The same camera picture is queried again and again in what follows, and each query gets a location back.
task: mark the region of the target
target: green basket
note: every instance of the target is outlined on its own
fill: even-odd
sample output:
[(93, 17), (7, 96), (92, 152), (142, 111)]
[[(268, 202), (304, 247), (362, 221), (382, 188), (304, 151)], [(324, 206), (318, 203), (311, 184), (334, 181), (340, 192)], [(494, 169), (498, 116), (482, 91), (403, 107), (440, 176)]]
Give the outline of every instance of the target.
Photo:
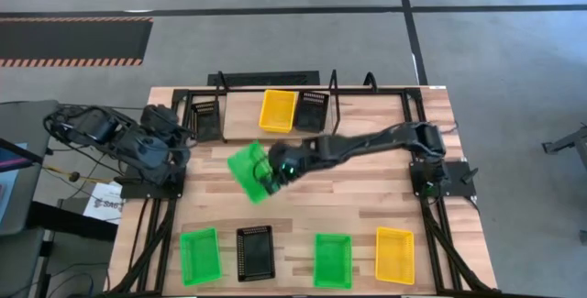
[(195, 285), (222, 278), (222, 264), (215, 228), (180, 235), (183, 285)]
[(316, 234), (314, 286), (328, 289), (352, 288), (352, 237)]
[(255, 174), (257, 178), (262, 178), (272, 172), (267, 154), (259, 141), (249, 144), (231, 156), (228, 159), (228, 167), (254, 204), (269, 197), (265, 187), (255, 178)]

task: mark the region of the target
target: butcher block tabletop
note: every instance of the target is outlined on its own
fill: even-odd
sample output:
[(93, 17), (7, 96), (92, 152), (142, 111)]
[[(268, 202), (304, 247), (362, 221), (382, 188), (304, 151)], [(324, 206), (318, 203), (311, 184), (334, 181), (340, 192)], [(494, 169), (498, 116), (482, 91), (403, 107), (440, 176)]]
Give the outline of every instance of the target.
[[(172, 93), (176, 88), (209, 89), (153, 87), (149, 104), (171, 106)], [(438, 125), (441, 131), (447, 131), (443, 134), (447, 146), (446, 160), (462, 159), (464, 155), (459, 133), (452, 129), (456, 124), (447, 89), (415, 88), (421, 88), (427, 120)], [(210, 96), (196, 96), (194, 102), (212, 99)], [(243, 116), (258, 120), (259, 114), (233, 116), (231, 112), (242, 111), (239, 110), (242, 106), (227, 107), (231, 102), (227, 102), (227, 96), (220, 96), (219, 101), (222, 121), (226, 118), (235, 118), (238, 121)], [(250, 101), (259, 102), (254, 97)], [(338, 134), (341, 135), (371, 133), (404, 122), (401, 100), (397, 95), (340, 95), (339, 102), (341, 120)], [(415, 114), (415, 106), (412, 105), (411, 108)], [(235, 123), (224, 122), (224, 127), (234, 126)], [(247, 146), (251, 142), (250, 138), (230, 140), (226, 144), (220, 141), (201, 143), (191, 150), (183, 196), (177, 202), (173, 221), (163, 295), (435, 293), (420, 204), (412, 193), (408, 170), (411, 160), (409, 152), (393, 150), (356, 157), (334, 169), (308, 173), (262, 203), (252, 204), (233, 180), (227, 167), (227, 158)], [(269, 140), (261, 143), (265, 148), (271, 145)], [(143, 200), (129, 200), (124, 205), (108, 269), (112, 286), (118, 284), (127, 273), (143, 203)], [(144, 246), (151, 203), (152, 201), (148, 201), (143, 216), (135, 259)], [(492, 264), (478, 212), (462, 197), (447, 197), (445, 203), (455, 248), (483, 282), (495, 287)], [(272, 226), (274, 279), (238, 282), (236, 230), (249, 226)], [(379, 226), (414, 233), (414, 285), (375, 279), (375, 233)], [(218, 233), (223, 277), (218, 281), (185, 287), (182, 283), (180, 235), (209, 227), (215, 227)], [(352, 236), (351, 290), (314, 287), (316, 233)], [(445, 286), (450, 288), (448, 262), (440, 245), (438, 254)], [(158, 260), (159, 248), (151, 258), (147, 290), (154, 287)]]

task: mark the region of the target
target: gray concrete floor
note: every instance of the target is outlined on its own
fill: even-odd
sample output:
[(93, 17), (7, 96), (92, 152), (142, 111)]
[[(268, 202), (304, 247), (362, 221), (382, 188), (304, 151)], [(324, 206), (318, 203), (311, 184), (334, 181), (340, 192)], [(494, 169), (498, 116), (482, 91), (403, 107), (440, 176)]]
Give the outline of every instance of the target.
[[(412, 0), (414, 6), (580, 3), (586, 0)], [(399, 4), (0, 0), (0, 11)], [(583, 297), (587, 291), (587, 248), (578, 239), (579, 230), (587, 228), (587, 171), (574, 150), (547, 156), (540, 147), (587, 121), (586, 21), (585, 12), (415, 15), (429, 83), (448, 86), (463, 148), (471, 165), (480, 167), (476, 186), (482, 224), (505, 292)], [(0, 102), (55, 98), (64, 103), (143, 106), (153, 85), (202, 85), (206, 75), (217, 70), (320, 70), (325, 82), (334, 68), (343, 83), (359, 83), (366, 71), (373, 71), (379, 84), (415, 84), (403, 16), (157, 17), (144, 65), (2, 68)], [(71, 152), (49, 163), (80, 172), (93, 167)], [(111, 174), (99, 169), (94, 175)], [(43, 175), (35, 198), (54, 203), (71, 193), (71, 187)]]

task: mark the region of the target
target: white paper sign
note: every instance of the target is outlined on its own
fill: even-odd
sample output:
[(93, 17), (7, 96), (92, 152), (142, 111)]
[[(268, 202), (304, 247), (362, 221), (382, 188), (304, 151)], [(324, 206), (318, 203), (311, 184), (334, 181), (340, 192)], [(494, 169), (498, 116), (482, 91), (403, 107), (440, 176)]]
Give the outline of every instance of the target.
[(121, 190), (122, 187), (115, 182), (110, 184), (97, 183), (90, 201), (85, 206), (83, 215), (118, 225), (124, 203), (120, 198)]

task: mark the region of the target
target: yellow basket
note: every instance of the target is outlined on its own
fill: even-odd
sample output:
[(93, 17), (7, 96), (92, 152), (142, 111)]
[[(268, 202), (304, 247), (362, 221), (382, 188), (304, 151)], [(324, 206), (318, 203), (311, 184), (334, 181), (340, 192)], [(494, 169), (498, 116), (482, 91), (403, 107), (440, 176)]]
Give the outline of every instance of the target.
[(414, 284), (414, 234), (407, 230), (377, 228), (375, 278)]
[(297, 92), (266, 90), (259, 127), (270, 132), (289, 133), (294, 124), (296, 101)]

